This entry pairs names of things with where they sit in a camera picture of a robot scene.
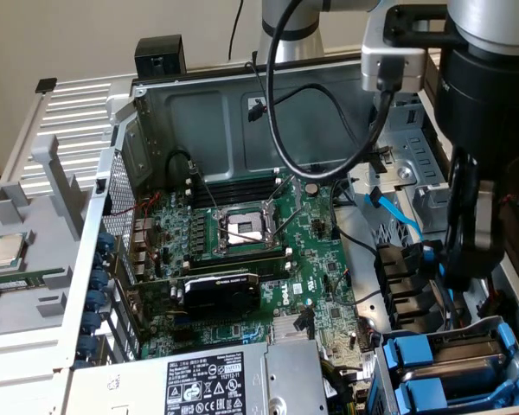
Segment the warning label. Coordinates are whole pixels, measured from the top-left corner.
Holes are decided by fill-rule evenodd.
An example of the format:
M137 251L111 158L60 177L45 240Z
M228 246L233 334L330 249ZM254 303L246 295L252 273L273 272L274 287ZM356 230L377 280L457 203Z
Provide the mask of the warning label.
M168 363L165 415L245 413L242 352Z

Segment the motherboard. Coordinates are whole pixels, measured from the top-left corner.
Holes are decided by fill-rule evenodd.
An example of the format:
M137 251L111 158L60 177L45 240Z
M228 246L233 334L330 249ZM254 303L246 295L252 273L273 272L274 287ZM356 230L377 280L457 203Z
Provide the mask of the motherboard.
M188 181L143 206L128 296L143 359L315 338L332 364L361 365L354 308L339 304L354 298L328 188L284 175Z

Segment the green circuit board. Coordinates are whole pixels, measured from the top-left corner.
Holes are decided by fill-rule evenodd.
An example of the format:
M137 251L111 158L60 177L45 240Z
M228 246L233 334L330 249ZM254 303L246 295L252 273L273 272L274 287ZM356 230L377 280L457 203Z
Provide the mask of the green circuit board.
M197 266L186 275L183 275L185 254L207 264L210 259L222 256L215 253L219 244L215 210L188 209L182 190L161 195L147 214L162 229L156 235L153 249L161 252L167 247L170 255L159 274L153 266L145 267L142 281L135 286L146 304L145 313L150 322L150 340L143 344L142 358L183 353L204 346L272 341L274 318L298 317L305 307L311 307L315 312L316 339L323 345L327 357L335 364L357 366L361 359L359 348L349 347L349 336L356 331L354 311L332 301L324 284L325 275L334 284L347 270L342 242L331 235L329 191L320 188L317 196L309 197L304 183L296 179L282 189L274 200L277 226L297 210L297 196L301 210L277 235L278 245L271 250L272 258ZM257 206L258 202L239 205L239 213L242 209L254 211ZM285 256L287 247L292 249L290 258ZM230 253L236 255L257 249L255 244L249 244ZM288 262L290 270L285 268ZM169 301L170 281L235 271L267 277L260 285L261 303L257 310L243 318L200 322L185 322L185 315L173 310ZM336 295L343 301L353 301L353 292L345 282L339 285Z

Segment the power supply label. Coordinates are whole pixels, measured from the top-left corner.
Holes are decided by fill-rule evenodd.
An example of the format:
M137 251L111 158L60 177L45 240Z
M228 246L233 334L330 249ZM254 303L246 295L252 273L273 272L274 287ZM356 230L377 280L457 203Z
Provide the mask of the power supply label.
M165 415L244 415L244 354L167 364Z

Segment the white wall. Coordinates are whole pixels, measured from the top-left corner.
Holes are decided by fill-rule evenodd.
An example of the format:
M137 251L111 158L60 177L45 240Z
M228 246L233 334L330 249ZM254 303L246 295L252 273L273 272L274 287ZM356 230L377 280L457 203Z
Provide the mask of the white wall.
M180 33L187 65L227 59L239 0L0 0L0 171L41 78L134 72L141 37ZM364 13L323 14L324 46L359 44ZM258 47L261 0L245 0L233 58Z

